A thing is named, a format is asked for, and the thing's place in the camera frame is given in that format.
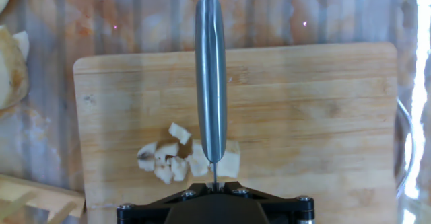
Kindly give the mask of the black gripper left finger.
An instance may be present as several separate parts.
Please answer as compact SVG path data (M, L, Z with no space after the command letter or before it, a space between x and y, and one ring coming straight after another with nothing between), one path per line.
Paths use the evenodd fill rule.
M213 194L215 190L216 185L213 182L197 183L191 184L186 190L147 205L121 204L117 207L117 224L144 223L154 219L165 219L174 205Z

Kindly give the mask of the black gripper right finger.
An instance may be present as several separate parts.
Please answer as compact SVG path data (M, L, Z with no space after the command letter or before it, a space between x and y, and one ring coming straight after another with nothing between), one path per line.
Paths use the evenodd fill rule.
M239 223L314 223L314 199L307 195L282 198L238 182L217 184L221 206Z

